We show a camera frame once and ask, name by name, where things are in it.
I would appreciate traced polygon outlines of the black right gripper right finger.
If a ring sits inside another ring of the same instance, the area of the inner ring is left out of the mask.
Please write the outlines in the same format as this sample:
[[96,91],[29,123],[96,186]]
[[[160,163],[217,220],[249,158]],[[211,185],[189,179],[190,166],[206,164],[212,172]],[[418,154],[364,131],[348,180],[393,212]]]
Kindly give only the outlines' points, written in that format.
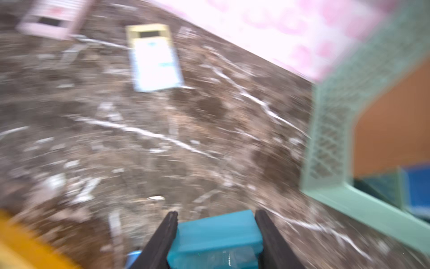
[[263,237],[260,269],[305,269],[265,210],[257,210],[255,220]]

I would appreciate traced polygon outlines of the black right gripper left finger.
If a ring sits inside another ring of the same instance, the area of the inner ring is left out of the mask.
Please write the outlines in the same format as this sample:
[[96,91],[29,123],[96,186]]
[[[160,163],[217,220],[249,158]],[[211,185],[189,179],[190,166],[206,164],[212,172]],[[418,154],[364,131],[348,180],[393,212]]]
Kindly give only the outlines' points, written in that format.
[[130,269],[170,269],[168,254],[178,230],[178,213],[170,211]]

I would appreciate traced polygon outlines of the teal binder clip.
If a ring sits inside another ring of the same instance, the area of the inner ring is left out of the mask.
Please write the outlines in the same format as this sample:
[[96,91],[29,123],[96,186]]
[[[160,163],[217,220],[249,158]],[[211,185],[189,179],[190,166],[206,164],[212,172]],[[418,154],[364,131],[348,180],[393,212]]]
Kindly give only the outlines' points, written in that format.
[[178,224],[172,269],[257,269],[263,237],[251,210]]

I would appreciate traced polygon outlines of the yellow plastic storage box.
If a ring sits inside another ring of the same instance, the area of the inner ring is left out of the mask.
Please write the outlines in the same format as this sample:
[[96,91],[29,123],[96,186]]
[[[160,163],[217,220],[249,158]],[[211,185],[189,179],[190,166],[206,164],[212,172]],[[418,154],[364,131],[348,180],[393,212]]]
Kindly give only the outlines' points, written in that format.
[[1,211],[2,269],[79,269],[80,266],[40,241]]

